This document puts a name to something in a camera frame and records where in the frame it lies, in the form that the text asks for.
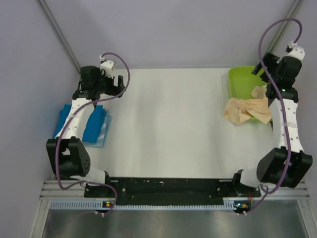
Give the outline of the beige t shirt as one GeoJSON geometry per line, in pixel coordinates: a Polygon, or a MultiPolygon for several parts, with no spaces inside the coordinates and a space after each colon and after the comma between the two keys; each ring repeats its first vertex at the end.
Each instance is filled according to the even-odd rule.
{"type": "Polygon", "coordinates": [[[267,124],[272,115],[265,93],[266,85],[256,86],[251,93],[251,99],[230,98],[225,105],[223,117],[236,125],[241,125],[251,118],[267,124]]]}

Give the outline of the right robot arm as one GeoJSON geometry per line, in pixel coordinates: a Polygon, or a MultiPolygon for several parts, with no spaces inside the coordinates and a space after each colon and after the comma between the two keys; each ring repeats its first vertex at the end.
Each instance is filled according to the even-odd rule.
{"type": "Polygon", "coordinates": [[[273,149],[259,161],[255,169],[239,170],[234,174],[231,190],[237,196],[254,191],[260,183],[295,188],[313,163],[312,156],[304,152],[299,139],[299,99],[293,87],[304,56],[303,49],[288,50],[281,58],[266,53],[263,64],[259,63],[252,71],[253,75],[257,75],[266,66],[260,78],[267,83],[265,95],[272,114],[273,149]]]}

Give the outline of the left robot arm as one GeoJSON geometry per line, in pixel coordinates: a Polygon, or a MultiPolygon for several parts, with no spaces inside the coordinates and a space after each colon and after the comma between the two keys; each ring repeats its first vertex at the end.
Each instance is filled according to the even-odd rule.
{"type": "Polygon", "coordinates": [[[103,197],[111,194],[112,184],[105,180],[104,172],[95,172],[91,168],[84,143],[94,143],[102,128],[106,112],[100,105],[101,95],[115,99],[122,97],[126,90],[121,75],[115,85],[113,69],[108,60],[99,67],[84,66],[80,69],[79,86],[72,95],[71,104],[64,105],[55,134],[46,142],[52,171],[59,183],[68,178],[97,177],[95,191],[103,197]]]}

